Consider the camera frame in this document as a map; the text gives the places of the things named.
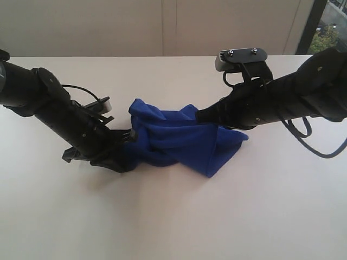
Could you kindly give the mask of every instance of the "blue cloth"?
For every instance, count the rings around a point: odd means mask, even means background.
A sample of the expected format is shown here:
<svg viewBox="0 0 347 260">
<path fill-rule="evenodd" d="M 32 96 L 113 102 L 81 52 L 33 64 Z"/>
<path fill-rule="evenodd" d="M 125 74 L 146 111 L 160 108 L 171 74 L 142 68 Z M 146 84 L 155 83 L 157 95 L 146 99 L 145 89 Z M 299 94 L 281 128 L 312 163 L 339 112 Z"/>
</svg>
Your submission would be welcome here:
<svg viewBox="0 0 347 260">
<path fill-rule="evenodd" d="M 180 111 L 161 111 L 135 99 L 129 113 L 138 140 L 124 144 L 131 168 L 140 162 L 160 167 L 180 162 L 212 177 L 248 136 L 213 124 L 197 124 L 197 110 L 187 105 Z"/>
</svg>

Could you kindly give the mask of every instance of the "beige wall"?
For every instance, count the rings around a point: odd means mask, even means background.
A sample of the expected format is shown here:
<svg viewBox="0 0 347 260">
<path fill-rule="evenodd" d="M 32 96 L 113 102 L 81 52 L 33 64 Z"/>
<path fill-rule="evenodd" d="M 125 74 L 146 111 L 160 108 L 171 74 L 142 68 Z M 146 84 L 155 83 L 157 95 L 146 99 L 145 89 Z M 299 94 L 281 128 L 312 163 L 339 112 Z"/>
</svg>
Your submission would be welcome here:
<svg viewBox="0 0 347 260">
<path fill-rule="evenodd" d="M 313 0 L 7 0 L 12 56 L 194 56 L 261 47 L 293 54 Z"/>
</svg>

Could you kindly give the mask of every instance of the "blue towel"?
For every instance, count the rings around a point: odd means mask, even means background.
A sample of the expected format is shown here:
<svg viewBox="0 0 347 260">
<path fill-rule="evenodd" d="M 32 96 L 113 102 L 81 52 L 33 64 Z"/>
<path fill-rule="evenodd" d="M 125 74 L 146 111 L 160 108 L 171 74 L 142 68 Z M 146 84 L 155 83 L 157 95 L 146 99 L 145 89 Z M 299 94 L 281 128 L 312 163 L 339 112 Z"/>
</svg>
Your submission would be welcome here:
<svg viewBox="0 0 347 260">
<path fill-rule="evenodd" d="M 140 162 L 160 167 L 179 162 L 212 177 L 248 136 L 213 124 L 197 124 L 197 110 L 187 105 L 180 111 L 162 111 L 135 99 L 129 113 L 138 140 L 124 144 L 130 168 Z"/>
</svg>

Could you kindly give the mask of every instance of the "white table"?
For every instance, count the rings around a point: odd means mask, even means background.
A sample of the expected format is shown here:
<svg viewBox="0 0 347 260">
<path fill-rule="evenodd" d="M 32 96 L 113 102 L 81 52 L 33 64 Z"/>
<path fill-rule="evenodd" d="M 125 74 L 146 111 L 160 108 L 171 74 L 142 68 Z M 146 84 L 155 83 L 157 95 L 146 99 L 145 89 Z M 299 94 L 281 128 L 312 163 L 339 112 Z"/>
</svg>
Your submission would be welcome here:
<svg viewBox="0 0 347 260">
<path fill-rule="evenodd" d="M 268 65 L 277 78 L 307 58 L 271 56 Z M 214 57 L 11 62 L 110 96 L 112 128 L 130 127 L 135 98 L 161 109 L 205 108 L 230 91 Z M 1 107 L 0 122 L 0 259 L 347 259 L 347 151 L 321 159 L 281 123 L 248 131 L 249 141 L 208 179 L 180 164 L 123 175 L 66 164 L 69 145 L 36 118 Z M 310 143 L 321 151 L 345 139 L 346 122 L 311 122 Z"/>
</svg>

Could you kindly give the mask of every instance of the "window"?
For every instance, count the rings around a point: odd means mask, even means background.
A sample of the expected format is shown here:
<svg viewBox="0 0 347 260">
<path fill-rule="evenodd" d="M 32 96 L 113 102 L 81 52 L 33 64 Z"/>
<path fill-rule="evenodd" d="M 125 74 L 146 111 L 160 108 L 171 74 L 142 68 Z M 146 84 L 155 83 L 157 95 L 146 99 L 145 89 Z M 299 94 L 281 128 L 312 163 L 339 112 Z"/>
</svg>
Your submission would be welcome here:
<svg viewBox="0 0 347 260">
<path fill-rule="evenodd" d="M 315 54 L 334 47 L 347 51 L 347 0 L 316 0 L 297 54 Z"/>
</svg>

